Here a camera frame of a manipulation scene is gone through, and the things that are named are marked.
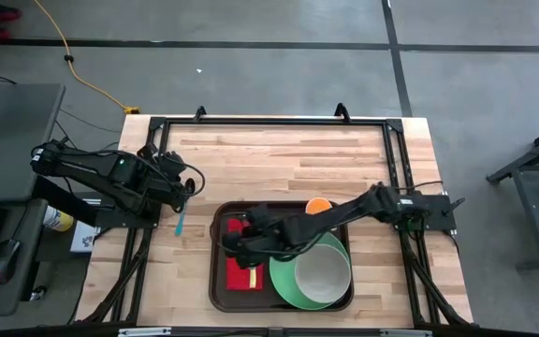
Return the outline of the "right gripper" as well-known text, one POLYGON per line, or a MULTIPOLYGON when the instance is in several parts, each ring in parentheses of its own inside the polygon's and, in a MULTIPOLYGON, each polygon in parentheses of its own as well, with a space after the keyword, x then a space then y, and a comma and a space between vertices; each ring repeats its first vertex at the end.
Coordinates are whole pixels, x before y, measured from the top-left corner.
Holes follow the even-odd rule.
POLYGON ((278 248, 274 220, 266 205, 228 217, 225 253, 239 262, 241 269, 256 268, 269 256, 277 255, 278 248))

